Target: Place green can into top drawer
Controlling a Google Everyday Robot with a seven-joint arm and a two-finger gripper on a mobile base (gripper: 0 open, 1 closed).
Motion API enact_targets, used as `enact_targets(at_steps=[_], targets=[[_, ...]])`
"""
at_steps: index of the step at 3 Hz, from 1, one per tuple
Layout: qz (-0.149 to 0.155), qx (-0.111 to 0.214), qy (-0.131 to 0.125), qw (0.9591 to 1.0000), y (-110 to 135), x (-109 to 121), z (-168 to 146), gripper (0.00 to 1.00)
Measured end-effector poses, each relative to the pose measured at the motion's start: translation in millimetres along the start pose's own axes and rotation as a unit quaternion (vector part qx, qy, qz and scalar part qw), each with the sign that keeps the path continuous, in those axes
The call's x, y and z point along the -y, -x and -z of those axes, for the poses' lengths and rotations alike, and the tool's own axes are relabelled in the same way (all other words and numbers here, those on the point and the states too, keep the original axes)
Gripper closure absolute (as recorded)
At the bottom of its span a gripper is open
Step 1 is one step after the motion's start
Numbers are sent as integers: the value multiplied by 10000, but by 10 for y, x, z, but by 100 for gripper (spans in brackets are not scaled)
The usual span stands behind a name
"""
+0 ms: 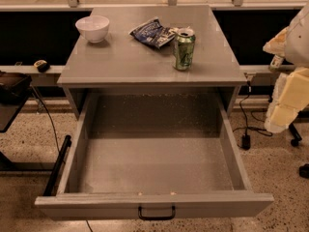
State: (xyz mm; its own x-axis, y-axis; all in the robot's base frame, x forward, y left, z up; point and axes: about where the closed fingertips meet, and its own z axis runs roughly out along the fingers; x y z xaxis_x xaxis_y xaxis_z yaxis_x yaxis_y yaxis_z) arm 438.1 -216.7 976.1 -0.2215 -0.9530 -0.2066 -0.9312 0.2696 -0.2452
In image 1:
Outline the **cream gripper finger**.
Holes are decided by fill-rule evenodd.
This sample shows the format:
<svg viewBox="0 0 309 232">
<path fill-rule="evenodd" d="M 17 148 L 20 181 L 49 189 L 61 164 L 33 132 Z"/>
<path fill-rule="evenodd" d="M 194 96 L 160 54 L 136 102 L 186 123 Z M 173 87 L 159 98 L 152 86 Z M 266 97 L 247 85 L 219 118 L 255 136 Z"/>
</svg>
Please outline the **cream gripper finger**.
<svg viewBox="0 0 309 232">
<path fill-rule="evenodd" d="M 267 109 L 265 129 L 271 133 L 286 130 L 298 113 L 309 105 L 309 69 L 296 68 L 290 74 L 281 73 Z"/>
<path fill-rule="evenodd" d="M 263 51 L 269 54 L 285 56 L 285 46 L 288 28 L 282 29 L 275 37 L 266 42 Z"/>
</svg>

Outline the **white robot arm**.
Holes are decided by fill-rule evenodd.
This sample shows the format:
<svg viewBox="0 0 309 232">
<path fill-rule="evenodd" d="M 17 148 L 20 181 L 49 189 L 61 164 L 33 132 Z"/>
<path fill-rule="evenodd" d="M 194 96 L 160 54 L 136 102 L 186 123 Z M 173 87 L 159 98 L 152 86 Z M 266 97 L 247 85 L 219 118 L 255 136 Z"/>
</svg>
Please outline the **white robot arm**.
<svg viewBox="0 0 309 232">
<path fill-rule="evenodd" d="M 281 58 L 295 66 L 290 74 L 281 73 L 277 78 L 267 110 L 266 130 L 279 133 L 309 104 L 309 4 L 263 46 L 263 51 L 274 55 L 269 66 L 272 70 L 279 69 Z"/>
</svg>

